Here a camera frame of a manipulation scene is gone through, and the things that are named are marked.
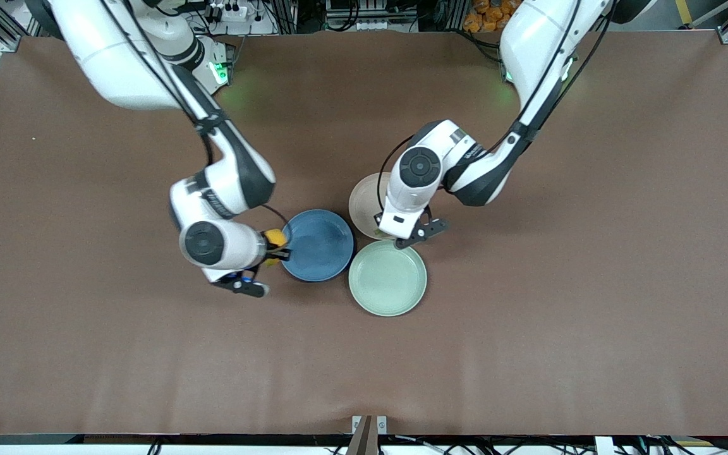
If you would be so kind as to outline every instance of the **white robotic arm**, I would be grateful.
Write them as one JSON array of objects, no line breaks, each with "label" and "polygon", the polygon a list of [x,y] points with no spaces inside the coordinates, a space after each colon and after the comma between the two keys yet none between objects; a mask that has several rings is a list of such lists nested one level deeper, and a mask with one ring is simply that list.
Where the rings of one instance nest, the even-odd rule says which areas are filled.
[{"label": "white robotic arm", "polygon": [[52,12],[72,54],[103,98],[128,109],[182,109],[205,146],[222,159],[171,187],[170,213],[182,253],[211,283],[263,296],[260,282],[243,277],[266,258],[286,259],[251,227],[232,221],[269,201],[274,171],[240,135],[191,70],[160,58],[131,8],[149,0],[52,0]]},{"label": "white robotic arm", "polygon": [[[447,228],[420,218],[440,188],[465,205],[485,205],[502,191],[516,159],[535,139],[561,92],[580,40],[613,0],[525,0],[505,27],[500,53],[520,98],[521,112],[497,144],[485,150],[453,121],[423,126],[392,168],[379,228],[405,248]],[[616,0],[637,17],[655,0]]]}]

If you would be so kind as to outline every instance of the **brown table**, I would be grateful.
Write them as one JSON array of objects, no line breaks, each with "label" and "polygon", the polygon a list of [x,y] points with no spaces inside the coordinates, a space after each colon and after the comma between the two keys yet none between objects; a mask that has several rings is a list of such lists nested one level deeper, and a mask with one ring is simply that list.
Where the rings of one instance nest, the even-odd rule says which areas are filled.
[{"label": "brown table", "polygon": [[[427,121],[491,144],[518,109],[467,40],[392,32],[250,38],[217,97],[286,215],[347,216]],[[265,300],[208,285],[166,208],[203,161],[180,112],[111,106],[60,41],[3,57],[0,432],[320,433],[362,413],[407,433],[728,432],[713,32],[610,33],[497,201],[434,200],[452,228],[417,248],[428,291],[402,317],[358,308],[346,276],[266,270]]]}]

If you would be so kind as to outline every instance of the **green light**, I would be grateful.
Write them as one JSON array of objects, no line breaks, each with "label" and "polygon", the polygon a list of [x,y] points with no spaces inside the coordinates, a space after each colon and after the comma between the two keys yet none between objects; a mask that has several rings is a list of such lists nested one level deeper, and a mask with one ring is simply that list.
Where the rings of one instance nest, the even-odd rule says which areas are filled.
[{"label": "green light", "polygon": [[215,81],[219,84],[225,84],[229,81],[228,73],[226,73],[226,64],[223,63],[212,63],[210,69],[215,76]]}]

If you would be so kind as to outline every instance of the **black circular joint cap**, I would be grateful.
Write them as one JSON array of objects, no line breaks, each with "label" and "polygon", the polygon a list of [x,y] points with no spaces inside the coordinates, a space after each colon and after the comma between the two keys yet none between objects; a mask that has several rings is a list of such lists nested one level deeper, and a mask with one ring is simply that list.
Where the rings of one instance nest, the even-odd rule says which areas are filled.
[{"label": "black circular joint cap", "polygon": [[185,233],[185,248],[194,261],[214,265],[223,256],[223,235],[211,222],[196,222]]},{"label": "black circular joint cap", "polygon": [[414,147],[401,158],[401,180],[412,188],[434,183],[440,175],[440,159],[425,147]]}]

